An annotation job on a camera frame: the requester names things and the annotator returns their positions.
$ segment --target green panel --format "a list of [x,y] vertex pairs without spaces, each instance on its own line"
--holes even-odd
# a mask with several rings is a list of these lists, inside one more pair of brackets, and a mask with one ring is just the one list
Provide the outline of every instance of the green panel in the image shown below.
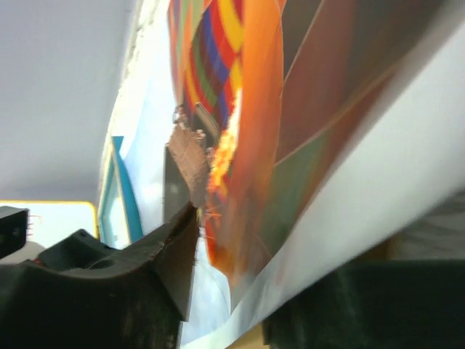
[[191,0],[181,0],[180,4],[180,9],[179,9],[179,25],[178,25],[178,31],[177,31],[177,43],[176,43],[176,56],[177,56],[177,64],[181,64],[181,49],[182,49],[182,43],[184,41],[184,26],[186,24],[186,17],[187,17],[187,11],[189,10],[189,5],[191,3]]
[[320,163],[328,141],[325,132],[275,167],[259,232],[264,245],[274,255],[294,226],[305,188]]
[[195,33],[203,14],[203,1],[192,1],[192,32]]
[[202,92],[205,94],[205,97],[208,100],[209,104],[211,106],[214,106],[217,102],[217,96],[214,94],[213,89],[211,89],[210,81],[208,80],[205,74],[205,70],[203,69],[199,40],[199,35],[195,35],[192,46],[195,61],[195,69],[197,70],[196,73]]

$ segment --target yellow stripe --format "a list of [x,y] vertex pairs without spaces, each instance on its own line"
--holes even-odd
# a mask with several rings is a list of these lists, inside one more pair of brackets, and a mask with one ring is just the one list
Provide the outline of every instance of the yellow stripe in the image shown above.
[[187,93],[189,93],[190,100],[192,103],[197,103],[200,101],[200,98],[197,95],[197,90],[193,82],[192,71],[190,70],[190,64],[187,64],[186,70],[186,83],[187,83]]
[[233,1],[219,0],[218,7],[225,36],[227,37],[232,49],[237,52],[243,43],[243,31],[242,23],[235,13]]
[[230,70],[230,79],[231,79],[231,87],[232,93],[236,93],[238,89],[242,87],[242,70],[240,67],[240,60],[236,59],[232,64]]
[[226,197],[227,188],[226,188],[225,182],[223,180],[221,181],[221,184],[219,185],[219,192],[221,193],[222,196]]

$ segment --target white wall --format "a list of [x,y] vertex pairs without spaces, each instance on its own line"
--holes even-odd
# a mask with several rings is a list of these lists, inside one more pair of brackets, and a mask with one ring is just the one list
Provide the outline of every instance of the white wall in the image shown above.
[[96,200],[136,7],[0,1],[0,199]]
[[156,23],[166,22],[169,0],[139,1],[138,21],[134,29],[134,41],[131,43],[134,54],[126,62],[124,81],[113,108],[100,161],[99,196],[108,170],[111,137],[133,138],[137,130],[150,72],[155,65],[155,57],[159,54],[153,31]]

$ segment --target blue stripe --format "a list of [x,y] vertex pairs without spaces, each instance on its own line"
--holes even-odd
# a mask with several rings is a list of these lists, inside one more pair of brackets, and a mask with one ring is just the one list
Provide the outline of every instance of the blue stripe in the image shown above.
[[113,153],[114,166],[118,167],[121,182],[121,189],[124,202],[124,211],[126,213],[126,221],[129,230],[129,240],[135,242],[144,236],[142,232],[142,224],[140,222],[139,209],[137,207],[134,191],[132,190],[131,180],[127,172],[123,159],[119,155],[119,151],[115,150]]
[[228,116],[230,115],[228,108],[227,108],[225,91],[221,92],[221,95],[218,98],[218,105],[219,105],[219,112],[221,114],[221,120],[223,123],[222,128],[225,129],[227,127]]
[[209,53],[210,62],[214,64],[214,72],[218,76],[219,82],[224,84],[229,74],[229,70],[223,63],[218,52],[217,44],[214,40],[210,9],[207,9],[203,14],[203,30],[205,33],[209,33],[209,40],[206,43],[206,50]]

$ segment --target orange fabric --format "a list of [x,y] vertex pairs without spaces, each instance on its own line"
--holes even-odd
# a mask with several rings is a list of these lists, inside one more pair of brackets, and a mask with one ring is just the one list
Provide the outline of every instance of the orange fabric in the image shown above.
[[283,88],[280,14],[276,0],[245,1],[243,8],[239,142],[222,228],[216,238],[217,252],[222,253],[217,254],[215,261],[232,284],[246,269],[249,249],[254,246],[252,234],[260,222],[275,163]]
[[206,8],[208,6],[210,6],[210,3],[212,2],[213,0],[203,0],[203,11],[206,10]]
[[184,77],[184,72],[187,69],[190,46],[192,44],[192,37],[194,36],[194,33],[192,31],[192,3],[189,4],[189,8],[187,9],[186,19],[185,19],[185,24],[184,24],[184,31],[180,33],[180,35],[182,35],[182,48],[181,48],[180,70],[178,72],[179,74],[178,86],[180,89],[184,89],[183,77]]

